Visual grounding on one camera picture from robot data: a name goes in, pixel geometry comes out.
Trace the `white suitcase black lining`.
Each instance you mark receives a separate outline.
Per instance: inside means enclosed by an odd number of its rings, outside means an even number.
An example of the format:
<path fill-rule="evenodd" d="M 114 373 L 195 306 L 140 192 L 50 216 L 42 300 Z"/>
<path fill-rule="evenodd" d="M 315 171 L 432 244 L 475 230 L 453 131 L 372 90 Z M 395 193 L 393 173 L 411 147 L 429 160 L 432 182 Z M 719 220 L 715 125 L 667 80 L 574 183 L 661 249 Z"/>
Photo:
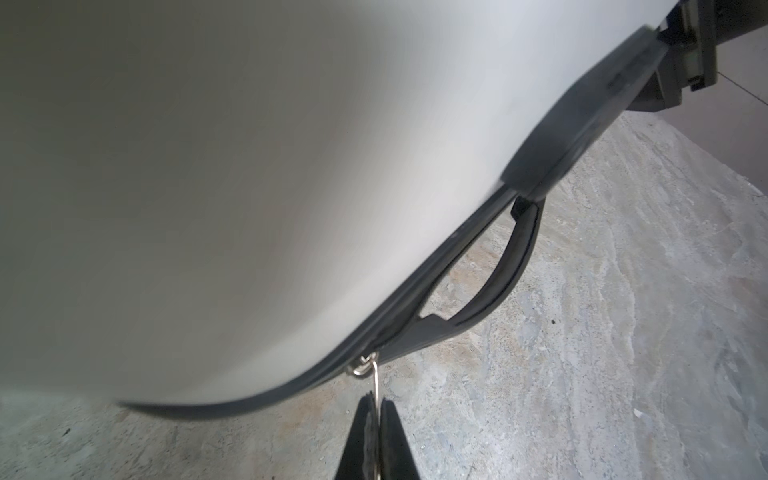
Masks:
<path fill-rule="evenodd" d="M 1 387 L 240 415 L 478 323 L 716 1 L 5 1 Z"/>

